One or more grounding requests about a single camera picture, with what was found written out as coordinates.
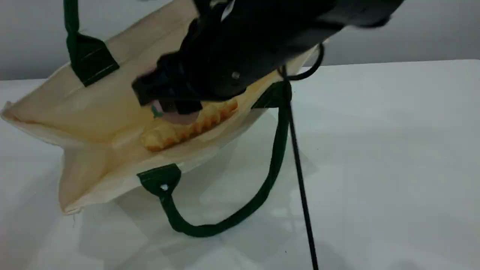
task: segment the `dark green bag strap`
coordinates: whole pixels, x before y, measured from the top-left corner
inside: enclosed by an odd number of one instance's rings
[[[288,119],[286,101],[282,92],[283,83],[284,82],[280,82],[270,86],[253,106],[253,108],[278,107],[278,125],[276,127],[275,139],[273,142],[268,175],[258,193],[244,207],[230,217],[217,224],[194,226],[188,223],[178,212],[172,198],[172,193],[181,178],[181,171],[175,164],[151,169],[138,174],[142,186],[150,193],[160,198],[160,203],[167,214],[168,221],[175,231],[193,237],[213,236],[244,221],[266,201],[278,173],[280,172],[287,144]]]
[[[78,1],[63,0],[67,48],[72,69],[85,87],[119,69],[105,43],[78,33]]]

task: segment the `white wall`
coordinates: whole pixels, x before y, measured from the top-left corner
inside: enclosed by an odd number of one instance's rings
[[[83,33],[106,39],[169,0],[79,0]],[[61,0],[0,1],[0,79],[44,78],[68,61]],[[480,0],[406,0],[380,30],[346,29],[324,64],[480,59]]]

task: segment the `tote bag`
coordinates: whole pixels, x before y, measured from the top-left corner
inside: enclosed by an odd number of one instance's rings
[[[276,72],[237,96],[237,111],[215,128],[153,153],[143,147],[139,136],[154,115],[150,108],[140,107],[131,82],[155,67],[160,55],[180,47],[197,16],[193,2],[174,0],[106,42],[78,32],[77,0],[64,0],[64,16],[71,62],[18,102],[7,102],[1,112],[2,119],[18,129],[64,149],[58,187],[64,214],[143,186],[160,198],[174,230],[202,237],[238,224],[262,205],[280,170],[288,132],[289,97],[282,94]],[[311,51],[292,59],[288,70],[298,71]],[[187,223],[171,196],[182,173],[214,156],[266,108],[279,108],[278,126],[270,169],[257,195],[218,224]]]

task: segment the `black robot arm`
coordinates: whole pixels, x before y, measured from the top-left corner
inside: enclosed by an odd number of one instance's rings
[[[210,7],[195,0],[200,16],[177,52],[132,87],[142,106],[188,114],[200,100],[221,101],[245,88],[347,25],[379,27],[403,0],[231,0]]]

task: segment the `screw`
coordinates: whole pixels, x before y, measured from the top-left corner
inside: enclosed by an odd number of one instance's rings
[[[240,73],[238,73],[238,72],[236,72],[236,71],[233,72],[233,73],[232,73],[232,78],[235,79],[235,80],[238,80],[238,79],[240,78]]]

